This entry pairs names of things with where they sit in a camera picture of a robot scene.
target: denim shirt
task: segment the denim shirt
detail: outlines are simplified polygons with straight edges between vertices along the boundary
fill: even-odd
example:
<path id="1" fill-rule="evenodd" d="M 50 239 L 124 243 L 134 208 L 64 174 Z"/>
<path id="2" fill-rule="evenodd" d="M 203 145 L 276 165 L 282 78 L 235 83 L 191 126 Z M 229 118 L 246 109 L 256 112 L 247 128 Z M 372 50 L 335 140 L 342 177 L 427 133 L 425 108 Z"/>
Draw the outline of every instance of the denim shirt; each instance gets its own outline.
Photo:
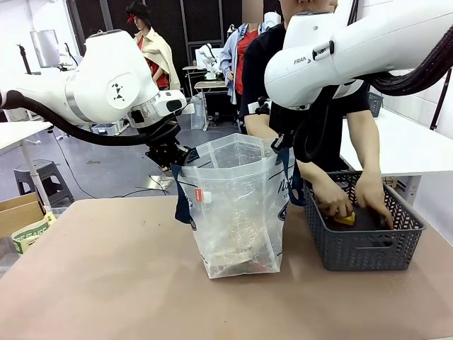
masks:
<path id="1" fill-rule="evenodd" d="M 228 95 L 231 97 L 231 103 L 236 105 L 236 68 L 238 64 L 238 43 L 243 39 L 247 32 L 247 23 L 243 23 L 237 30 L 230 35 L 225 43 L 224 49 L 220 53 L 220 69 L 224 72 L 225 85 L 228 88 Z M 267 30 L 265 23 L 258 26 L 258 34 Z M 234 73 L 233 81 L 228 80 L 228 73 Z"/>

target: gray plastic stool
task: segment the gray plastic stool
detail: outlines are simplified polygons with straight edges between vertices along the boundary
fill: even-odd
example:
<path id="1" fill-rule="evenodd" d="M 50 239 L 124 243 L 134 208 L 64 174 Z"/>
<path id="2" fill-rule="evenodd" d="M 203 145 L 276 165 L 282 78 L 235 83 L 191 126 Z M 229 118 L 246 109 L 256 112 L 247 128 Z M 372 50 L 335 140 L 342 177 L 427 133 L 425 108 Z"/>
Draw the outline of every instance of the gray plastic stool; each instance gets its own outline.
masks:
<path id="1" fill-rule="evenodd" d="M 65 198 L 68 198 L 71 202 L 74 202 L 74 197 L 68 188 L 68 185 L 60 174 L 57 166 L 53 161 L 46 161 L 45 159 L 37 159 L 33 161 L 33 165 L 36 168 L 36 172 L 40 175 L 40 180 L 44 186 L 45 192 L 49 197 L 50 205 L 53 205 Z M 19 166 L 14 169 L 14 176 L 16 177 L 17 188 L 20 195 L 25 195 L 30 192 L 35 192 L 35 184 L 28 170 L 27 164 Z M 51 177 L 57 177 L 59 183 L 52 181 Z M 30 186 L 30 191 L 26 192 L 23 184 L 27 183 Z"/>

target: red headband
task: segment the red headband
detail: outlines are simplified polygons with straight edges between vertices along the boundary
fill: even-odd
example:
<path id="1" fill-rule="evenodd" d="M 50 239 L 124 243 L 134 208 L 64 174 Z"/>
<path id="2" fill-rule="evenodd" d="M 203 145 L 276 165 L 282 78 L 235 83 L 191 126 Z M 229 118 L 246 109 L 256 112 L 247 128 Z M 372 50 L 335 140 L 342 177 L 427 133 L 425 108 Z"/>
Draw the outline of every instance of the red headband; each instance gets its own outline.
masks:
<path id="1" fill-rule="evenodd" d="M 127 19 L 127 23 L 131 23 L 134 21 L 135 14 L 130 14 L 129 18 Z"/>

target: transparent bag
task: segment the transparent bag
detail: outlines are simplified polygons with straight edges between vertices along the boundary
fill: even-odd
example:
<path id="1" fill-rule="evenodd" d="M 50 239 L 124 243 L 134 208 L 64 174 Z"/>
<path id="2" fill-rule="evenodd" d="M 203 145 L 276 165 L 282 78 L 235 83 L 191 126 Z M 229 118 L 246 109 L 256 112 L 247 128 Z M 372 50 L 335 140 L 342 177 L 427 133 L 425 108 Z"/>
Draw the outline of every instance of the transparent bag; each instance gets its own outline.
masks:
<path id="1" fill-rule="evenodd" d="M 272 142 L 230 135 L 173 166 L 176 219 L 192 225 L 210 278 L 280 271 L 294 154 L 274 153 Z"/>

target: dark basket on table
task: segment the dark basket on table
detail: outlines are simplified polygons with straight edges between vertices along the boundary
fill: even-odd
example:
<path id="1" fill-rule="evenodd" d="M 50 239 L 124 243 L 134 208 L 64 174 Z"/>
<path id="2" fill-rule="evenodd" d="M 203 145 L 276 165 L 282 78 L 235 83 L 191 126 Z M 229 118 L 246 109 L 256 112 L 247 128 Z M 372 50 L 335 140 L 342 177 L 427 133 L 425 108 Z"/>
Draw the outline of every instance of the dark basket on table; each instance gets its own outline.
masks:
<path id="1" fill-rule="evenodd" d="M 330 174 L 357 206 L 355 184 L 360 172 Z M 305 184 L 306 214 L 310 231 L 329 271 L 402 271 L 409 267 L 424 222 L 395 191 L 384 185 L 385 204 L 394 219 L 394 230 L 336 232 L 327 228 L 311 185 Z"/>
<path id="2" fill-rule="evenodd" d="M 379 112 L 384 102 L 384 98 L 379 94 L 368 92 L 369 110 L 371 111 L 374 118 L 379 117 Z"/>

